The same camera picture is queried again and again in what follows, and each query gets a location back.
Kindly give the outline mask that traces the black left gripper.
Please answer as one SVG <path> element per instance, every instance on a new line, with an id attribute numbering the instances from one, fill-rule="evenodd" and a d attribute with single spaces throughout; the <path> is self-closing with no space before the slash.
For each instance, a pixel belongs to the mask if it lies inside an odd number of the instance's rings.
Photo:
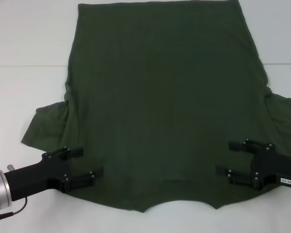
<path id="1" fill-rule="evenodd" d="M 102 178 L 104 168 L 89 171 L 79 176 L 72 176 L 66 160 L 83 156 L 83 148 L 70 149 L 66 146 L 54 152 L 42 154 L 42 160 L 34 165 L 8 171 L 7 179 L 12 201 L 56 189 L 62 193 L 91 187 L 96 179 Z"/>

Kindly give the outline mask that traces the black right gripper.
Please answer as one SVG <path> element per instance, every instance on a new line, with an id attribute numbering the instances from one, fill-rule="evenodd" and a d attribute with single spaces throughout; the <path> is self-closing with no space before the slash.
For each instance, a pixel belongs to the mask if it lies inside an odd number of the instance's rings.
<path id="1" fill-rule="evenodd" d="M 251 162 L 251 175 L 216 165 L 216 174 L 226 177 L 228 183 L 249 186 L 256 190 L 273 184 L 291 188 L 291 157 L 277 153 L 274 146 L 246 139 L 242 142 L 229 141 L 228 149 L 236 152 L 256 153 Z"/>

